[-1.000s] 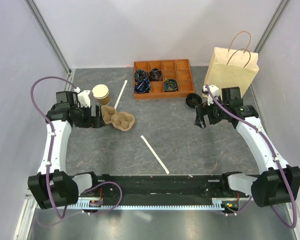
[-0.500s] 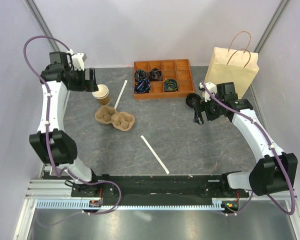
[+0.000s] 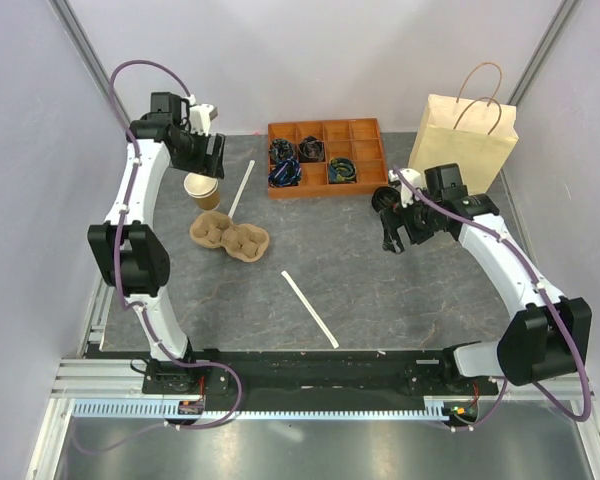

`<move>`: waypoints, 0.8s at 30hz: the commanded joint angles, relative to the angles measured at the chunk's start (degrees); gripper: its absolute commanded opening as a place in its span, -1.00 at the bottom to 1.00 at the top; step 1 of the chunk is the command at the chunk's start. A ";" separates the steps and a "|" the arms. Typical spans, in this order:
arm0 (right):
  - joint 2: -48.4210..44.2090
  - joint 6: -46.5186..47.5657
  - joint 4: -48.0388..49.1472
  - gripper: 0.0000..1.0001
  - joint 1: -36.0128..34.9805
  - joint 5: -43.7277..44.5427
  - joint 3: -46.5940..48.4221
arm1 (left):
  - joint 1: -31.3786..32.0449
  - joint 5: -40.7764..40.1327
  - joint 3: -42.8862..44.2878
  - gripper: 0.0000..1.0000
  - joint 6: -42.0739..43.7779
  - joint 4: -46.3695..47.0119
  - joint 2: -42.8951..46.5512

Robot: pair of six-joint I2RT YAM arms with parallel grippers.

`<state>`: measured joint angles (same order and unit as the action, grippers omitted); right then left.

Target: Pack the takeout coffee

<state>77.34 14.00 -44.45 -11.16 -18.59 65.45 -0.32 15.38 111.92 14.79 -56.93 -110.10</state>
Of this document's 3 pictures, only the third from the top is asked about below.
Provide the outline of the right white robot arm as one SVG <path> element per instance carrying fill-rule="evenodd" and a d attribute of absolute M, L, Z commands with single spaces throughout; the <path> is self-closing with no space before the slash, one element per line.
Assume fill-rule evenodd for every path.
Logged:
<path fill-rule="evenodd" d="M 393 168 L 388 176 L 400 198 L 380 212 L 384 250 L 403 252 L 402 233 L 412 244 L 448 233 L 482 268 L 510 317 L 497 341 L 447 348 L 450 361 L 437 371 L 440 386 L 457 394 L 474 377 L 503 377 L 524 386 L 571 373 L 584 376 L 592 319 L 588 303 L 568 298 L 532 264 L 493 200 L 470 194 L 456 164 L 424 173 Z"/>

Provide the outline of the black cup lid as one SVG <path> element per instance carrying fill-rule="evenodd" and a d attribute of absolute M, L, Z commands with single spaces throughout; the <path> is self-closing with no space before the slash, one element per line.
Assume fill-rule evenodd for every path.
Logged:
<path fill-rule="evenodd" d="M 382 186 L 377 188 L 371 197 L 371 206 L 376 213 L 385 208 L 392 207 L 401 200 L 399 190 L 392 186 Z"/>

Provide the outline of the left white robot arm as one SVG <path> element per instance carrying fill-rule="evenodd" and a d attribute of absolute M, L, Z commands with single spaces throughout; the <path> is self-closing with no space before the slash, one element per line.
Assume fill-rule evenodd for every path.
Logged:
<path fill-rule="evenodd" d="M 125 134 L 127 161 L 118 194 L 103 223 L 88 228 L 87 240 L 104 282 L 115 289 L 122 309 L 138 318 L 150 356 L 172 361 L 165 382 L 188 393 L 198 385 L 200 371 L 187 361 L 190 341 L 169 299 L 170 257 L 153 230 L 154 210 L 168 168 L 211 180 L 224 177 L 226 136 L 150 120 L 131 122 Z"/>

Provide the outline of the brown paper cup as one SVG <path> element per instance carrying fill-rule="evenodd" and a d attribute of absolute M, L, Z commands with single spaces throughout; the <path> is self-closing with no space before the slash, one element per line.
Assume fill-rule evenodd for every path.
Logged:
<path fill-rule="evenodd" d="M 215 210 L 220 203 L 219 181 L 200 174 L 189 173 L 183 182 L 186 193 L 204 210 Z"/>

